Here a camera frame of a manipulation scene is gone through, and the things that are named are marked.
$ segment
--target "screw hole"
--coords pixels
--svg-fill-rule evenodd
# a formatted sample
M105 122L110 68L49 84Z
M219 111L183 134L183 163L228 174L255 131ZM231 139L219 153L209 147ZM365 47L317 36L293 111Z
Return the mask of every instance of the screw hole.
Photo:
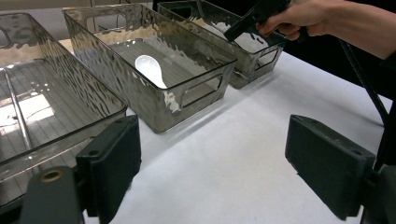
M360 155L361 156L361 152L359 152L358 150L352 150L356 155Z
M90 153L88 153L90 156L96 156L97 154L99 154L99 151L97 151L97 150L93 150L93 151L90 151Z

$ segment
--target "white plastic utensil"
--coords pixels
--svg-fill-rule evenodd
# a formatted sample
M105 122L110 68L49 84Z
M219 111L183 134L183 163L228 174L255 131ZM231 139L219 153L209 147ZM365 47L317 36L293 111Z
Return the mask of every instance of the white plastic utensil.
M160 64L153 57L140 55L134 61L134 66L156 86L166 89L166 85L163 83L163 72L161 71Z

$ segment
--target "finger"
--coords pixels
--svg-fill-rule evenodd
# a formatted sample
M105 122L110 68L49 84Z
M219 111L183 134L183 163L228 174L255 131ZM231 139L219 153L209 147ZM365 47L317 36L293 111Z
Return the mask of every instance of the finger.
M300 26L293 25L293 24L280 24L278 26L278 30L280 33L284 35L290 35L300 30Z
M284 20L285 20L284 12L285 11L268 18L267 22L262 25L259 25L259 27L256 26L256 28L258 28L260 34L270 34L274 30L276 30L276 28L279 24L284 23Z

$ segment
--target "white table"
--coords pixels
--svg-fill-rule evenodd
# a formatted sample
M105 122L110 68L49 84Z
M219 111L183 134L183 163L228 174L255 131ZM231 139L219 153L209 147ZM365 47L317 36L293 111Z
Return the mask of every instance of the white table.
M290 114L373 152L383 132L365 89L283 52L268 78L166 133L141 120L141 170L112 223L359 223L333 215L285 159Z

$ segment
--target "smoky gray plastic bin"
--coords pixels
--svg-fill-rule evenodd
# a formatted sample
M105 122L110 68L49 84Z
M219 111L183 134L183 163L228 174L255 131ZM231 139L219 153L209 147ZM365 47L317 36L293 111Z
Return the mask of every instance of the smoky gray plastic bin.
M273 71L287 43L285 36L273 33L263 37L253 24L230 43L223 33L241 17L207 1L201 2L201 8L197 1L161 2L158 12L233 54L238 60L230 80L234 88L241 89Z
M64 10L74 53L155 133L220 100L235 57L140 4ZM160 88L135 60L153 57Z
M0 86L0 214L128 108L26 13L0 15Z

